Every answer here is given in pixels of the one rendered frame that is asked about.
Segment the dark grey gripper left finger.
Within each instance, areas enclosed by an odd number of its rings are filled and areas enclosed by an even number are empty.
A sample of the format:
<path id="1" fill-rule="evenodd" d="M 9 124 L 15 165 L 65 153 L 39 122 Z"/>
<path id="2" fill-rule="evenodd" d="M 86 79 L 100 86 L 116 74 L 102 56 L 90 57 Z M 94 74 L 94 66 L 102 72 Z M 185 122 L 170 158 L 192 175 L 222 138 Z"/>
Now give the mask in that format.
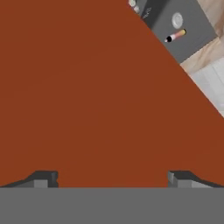
<path id="1" fill-rule="evenodd" d="M 25 179 L 9 183 L 2 187 L 21 187 L 21 188 L 58 188 L 57 171 L 35 171 Z"/>

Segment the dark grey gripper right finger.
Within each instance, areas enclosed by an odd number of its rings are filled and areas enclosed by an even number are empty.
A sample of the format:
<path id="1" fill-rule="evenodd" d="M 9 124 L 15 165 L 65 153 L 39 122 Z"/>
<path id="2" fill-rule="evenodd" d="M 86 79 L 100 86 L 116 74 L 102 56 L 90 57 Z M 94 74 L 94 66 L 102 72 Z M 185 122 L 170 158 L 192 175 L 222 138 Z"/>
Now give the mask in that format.
<path id="1" fill-rule="evenodd" d="M 172 188 L 224 188 L 211 181 L 197 177 L 191 171 L 168 171 L 168 186 Z"/>

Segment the white cabinet run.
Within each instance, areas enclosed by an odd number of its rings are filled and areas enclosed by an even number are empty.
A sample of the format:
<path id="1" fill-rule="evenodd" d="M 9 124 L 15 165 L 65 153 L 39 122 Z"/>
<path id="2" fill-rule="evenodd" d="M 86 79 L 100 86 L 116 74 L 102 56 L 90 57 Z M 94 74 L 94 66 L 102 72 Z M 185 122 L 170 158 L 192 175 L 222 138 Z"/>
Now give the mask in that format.
<path id="1" fill-rule="evenodd" d="M 224 57 L 191 73 L 190 77 L 224 117 Z"/>

